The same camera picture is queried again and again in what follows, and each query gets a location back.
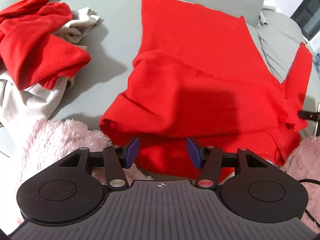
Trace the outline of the white garment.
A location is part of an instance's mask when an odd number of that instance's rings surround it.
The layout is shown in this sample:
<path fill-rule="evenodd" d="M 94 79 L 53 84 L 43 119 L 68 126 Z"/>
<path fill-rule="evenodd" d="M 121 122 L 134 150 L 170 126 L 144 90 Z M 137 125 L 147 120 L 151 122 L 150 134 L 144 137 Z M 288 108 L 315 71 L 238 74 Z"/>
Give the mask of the white garment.
<path fill-rule="evenodd" d="M 53 34 L 77 45 L 87 32 L 103 19 L 89 7 L 72 11 L 72 19 Z M 35 84 L 18 90 L 6 70 L 1 71 L 1 124 L 7 126 L 13 119 L 27 115 L 33 119 L 49 118 L 58 107 L 66 91 L 66 77 L 60 77 L 52 90 Z"/>

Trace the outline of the tan garment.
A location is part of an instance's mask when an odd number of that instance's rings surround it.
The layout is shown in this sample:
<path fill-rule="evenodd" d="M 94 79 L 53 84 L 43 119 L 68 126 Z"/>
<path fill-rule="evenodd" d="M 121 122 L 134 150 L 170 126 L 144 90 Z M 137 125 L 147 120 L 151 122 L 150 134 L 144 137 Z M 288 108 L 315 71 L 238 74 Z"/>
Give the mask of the tan garment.
<path fill-rule="evenodd" d="M 77 45 L 77 47 L 87 51 L 87 46 Z M 75 82 L 75 76 L 68 78 L 66 83 L 66 90 L 70 90 L 74 86 L 74 82 Z"/>

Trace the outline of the crumpled red garment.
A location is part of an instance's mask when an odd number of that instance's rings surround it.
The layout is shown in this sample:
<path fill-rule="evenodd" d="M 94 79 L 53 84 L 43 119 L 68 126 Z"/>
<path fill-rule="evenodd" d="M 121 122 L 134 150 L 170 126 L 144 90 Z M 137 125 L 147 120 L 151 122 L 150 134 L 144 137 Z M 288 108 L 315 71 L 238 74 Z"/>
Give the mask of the crumpled red garment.
<path fill-rule="evenodd" d="M 66 3 L 21 0 L 1 10 L 1 61 L 18 90 L 35 84 L 52 90 L 71 78 L 91 57 L 54 35 L 72 19 Z"/>

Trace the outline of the grey fabric sofa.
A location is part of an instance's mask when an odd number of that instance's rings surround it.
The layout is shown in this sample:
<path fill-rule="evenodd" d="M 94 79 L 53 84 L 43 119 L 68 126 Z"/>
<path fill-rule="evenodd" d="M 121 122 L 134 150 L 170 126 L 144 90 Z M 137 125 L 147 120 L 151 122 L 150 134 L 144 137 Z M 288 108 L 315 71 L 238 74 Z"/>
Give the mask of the grey fabric sofa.
<path fill-rule="evenodd" d="M 132 72 L 132 60 L 141 43 L 141 0 L 61 0 L 72 9 L 90 7 L 103 19 L 82 39 L 91 56 L 90 63 L 75 77 L 75 85 L 66 90 L 49 117 L 54 120 L 74 119 L 89 129 L 98 129 L 99 118 L 127 85 Z M 263 0 L 183 0 L 244 16 L 249 35 L 255 42 L 269 71 L 282 81 L 291 67 L 299 45 L 304 41 L 299 26 L 289 17 L 265 10 L 268 25 L 258 20 Z M 28 134 L 33 121 L 27 115 L 2 126 L 1 137 L 17 133 Z"/>

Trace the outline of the red sweater with duck logo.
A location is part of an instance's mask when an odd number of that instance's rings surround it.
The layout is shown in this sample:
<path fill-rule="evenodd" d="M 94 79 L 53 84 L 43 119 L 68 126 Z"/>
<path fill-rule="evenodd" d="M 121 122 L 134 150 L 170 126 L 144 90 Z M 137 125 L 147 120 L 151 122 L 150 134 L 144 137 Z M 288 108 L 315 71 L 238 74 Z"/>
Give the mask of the red sweater with duck logo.
<path fill-rule="evenodd" d="M 305 44 L 280 82 L 243 17 L 179 0 L 142 0 L 141 16 L 127 89 L 100 129 L 118 145 L 139 138 L 136 165 L 153 173 L 196 179 L 188 138 L 284 165 L 307 126 L 298 117 L 312 68 Z"/>

